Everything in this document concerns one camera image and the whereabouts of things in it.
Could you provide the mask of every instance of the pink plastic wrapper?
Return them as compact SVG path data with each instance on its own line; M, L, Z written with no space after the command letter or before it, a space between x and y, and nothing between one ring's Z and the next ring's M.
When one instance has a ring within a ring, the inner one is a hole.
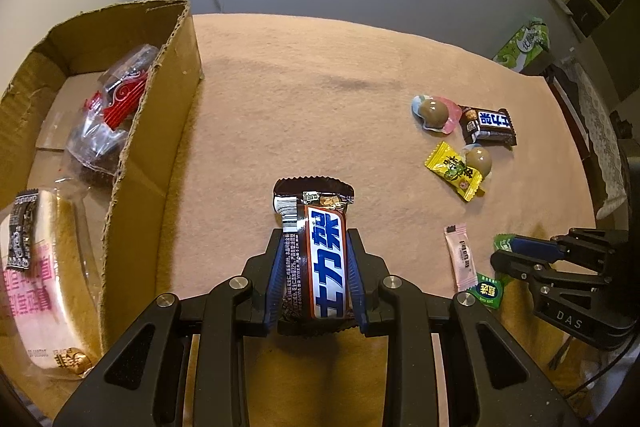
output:
M429 99L438 100L442 102L444 105L446 105L447 109L449 109L449 118L447 119L446 123L441 129L438 129L435 127L429 127L424 121L424 119L420 116L420 113L418 112L422 102ZM411 102L411 111L418 119L420 119L420 121L422 122L422 128L424 130L436 131L443 134L452 133L452 131L458 126L458 122L460 121L460 116L462 116L462 109L457 103L453 102L452 100L449 100L448 98L444 98L442 96L429 96L428 94L419 94L417 96L414 96L414 99Z

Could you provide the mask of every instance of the candy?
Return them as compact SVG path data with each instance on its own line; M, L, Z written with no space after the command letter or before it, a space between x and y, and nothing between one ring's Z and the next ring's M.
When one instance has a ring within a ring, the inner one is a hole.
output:
M500 307L502 283L498 280L478 273L478 284L467 291L473 293L482 304L489 306L489 308L497 310Z
M355 325L347 288L350 203L353 187L334 178L286 178L273 187L286 267L280 333L314 335Z
M491 111L477 107L463 107L460 127L466 143L478 140L516 145L516 133L506 109Z
M484 147L474 147L465 154L465 163L467 167L473 167L482 174L482 179L486 178L491 172L494 162L491 159L489 151Z
M465 201L470 201L474 197L482 181L482 174L473 167L465 165L462 156L457 154L447 142L438 144L424 166L453 185Z
M418 113L427 127L442 129L449 120L449 109L440 100L425 100L420 104Z
M419 94L411 101L412 113L422 121L422 128L444 134L451 133L460 120L460 106L441 96Z
M449 247L458 291L462 292L478 284L473 254L469 248L469 239L466 237L466 225L460 223L446 227L444 237Z

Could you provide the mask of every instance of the snack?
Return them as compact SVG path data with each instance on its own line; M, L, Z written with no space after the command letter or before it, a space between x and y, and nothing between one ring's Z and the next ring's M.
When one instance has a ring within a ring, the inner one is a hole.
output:
M449 109L440 100L425 100L418 108L418 114L427 127L442 129L449 120Z
M487 140L516 145L516 133L506 109L490 111L477 107L463 107L460 127L466 143Z
M489 175L489 172L491 172L491 167L494 162L487 149L484 147L473 147L466 151L465 164L480 172L484 180Z
M478 284L469 288L467 291L473 293L482 304L497 310L502 300L502 283L498 280L491 279L481 273L477 274Z
M422 121L422 128L451 133L455 128L462 110L457 103L441 96L419 94L411 102L413 114Z
M473 254L471 254L469 240L466 237L466 225L460 223L446 227L444 237L447 240L447 247L449 247L458 291L462 292L478 284Z
M542 19L533 18L495 54L494 62L519 73L543 51L549 51L549 30Z
M286 178L273 187L285 247L282 333L309 335L354 325L347 288L350 203L353 187L333 178Z
M424 166L453 185L465 201L474 197L482 182L482 174L473 167L466 166L462 156L447 142L438 144Z
M113 183L148 70L158 53L155 46L144 44L100 76L102 89L84 103L66 142L65 168L72 176L89 186Z
M31 362L49 376L82 377L100 356L99 283L92 281L83 214L56 190L28 190L15 201L0 223L0 291L6 292L0 319L15 322Z

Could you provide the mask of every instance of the cardboard box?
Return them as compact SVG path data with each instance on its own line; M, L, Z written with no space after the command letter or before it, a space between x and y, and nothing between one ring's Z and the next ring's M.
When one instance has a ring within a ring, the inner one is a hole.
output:
M160 48L111 194L85 198L101 253L100 344L108 349L156 295L166 193L198 82L200 55L187 0L109 6L55 26L20 65L0 101L0 208L27 187L59 177L66 136L99 74L133 47ZM28 375L15 328L0 328L0 365L43 412L55 416L76 383Z

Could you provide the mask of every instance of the bread package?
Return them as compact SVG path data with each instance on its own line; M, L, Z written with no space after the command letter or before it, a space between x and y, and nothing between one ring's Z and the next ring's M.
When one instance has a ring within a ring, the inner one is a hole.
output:
M82 377L100 357L97 274L83 227L81 200L47 188L21 192L0 223L2 318L15 321L31 362L52 377Z

